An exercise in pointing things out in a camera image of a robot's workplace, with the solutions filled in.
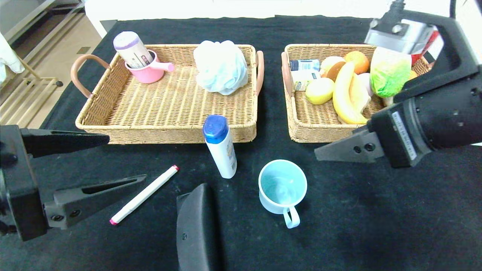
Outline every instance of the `wicker basket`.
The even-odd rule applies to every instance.
[[[233,142],[256,137],[258,95],[263,84],[263,53],[251,45],[238,45],[248,65],[248,83],[231,95],[210,93],[196,83],[196,44],[147,45],[163,62],[172,62],[158,82],[142,84],[116,54],[107,64],[97,56],[81,56],[72,66],[74,84],[88,98],[75,125],[91,133],[110,136],[110,144],[204,143],[202,125],[210,114],[228,119]],[[77,78],[86,59],[107,70],[90,93]]]
[[[328,56],[344,56],[351,51],[361,51],[371,61],[374,46],[366,44],[290,44],[281,54],[283,82],[288,114],[290,138],[300,143],[334,142],[350,136],[361,125],[341,124],[330,100],[322,105],[313,105],[305,98],[304,91],[293,90],[289,61],[298,59],[324,60]],[[428,62],[421,58],[413,67],[421,75],[429,71]],[[371,115],[383,108],[382,100],[374,95],[363,111],[363,116]]]

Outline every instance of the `black table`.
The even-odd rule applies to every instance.
[[[68,229],[21,242],[0,238],[2,270],[176,270],[177,195],[207,182],[215,191],[226,270],[482,270],[482,148],[467,146],[428,155],[417,167],[321,163],[313,149],[288,136],[280,53],[290,43],[362,43],[368,19],[284,17],[118,22],[95,49],[109,61],[123,30],[146,44],[251,44],[265,53],[258,136],[235,144],[236,175],[222,179],[207,147],[108,145],[34,159],[41,197],[93,182],[138,174],[152,181],[173,163],[181,171],[114,227],[109,219],[130,198]],[[95,62],[79,72],[88,89],[103,74]],[[76,130],[85,97],[70,84],[43,128]],[[257,177],[267,162],[288,159],[308,179],[297,210],[301,224],[287,229],[282,216],[263,209]]]

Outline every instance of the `white marker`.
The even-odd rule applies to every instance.
[[[116,213],[109,222],[112,225],[117,225],[126,216],[132,213],[139,205],[141,205],[148,197],[150,197],[157,189],[159,189],[163,184],[165,184],[179,168],[176,165],[170,167],[166,172],[162,173],[161,176],[157,177],[150,185],[148,185],[144,190],[142,190],[137,196],[135,196],[129,203],[127,203],[118,213]]]

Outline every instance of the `pink mug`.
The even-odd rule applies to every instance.
[[[143,68],[131,68],[127,65],[127,63],[124,63],[125,67],[131,71],[137,80],[144,84],[150,84],[158,81],[164,76],[165,70],[174,71],[174,64],[160,62],[157,54],[154,51],[148,51],[154,57],[154,61],[152,61],[149,65]]]

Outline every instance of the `light blue mug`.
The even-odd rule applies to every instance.
[[[305,197],[308,184],[299,166],[288,160],[273,160],[259,173],[258,186],[259,200],[266,210],[283,214],[289,229],[300,224],[295,205]]]

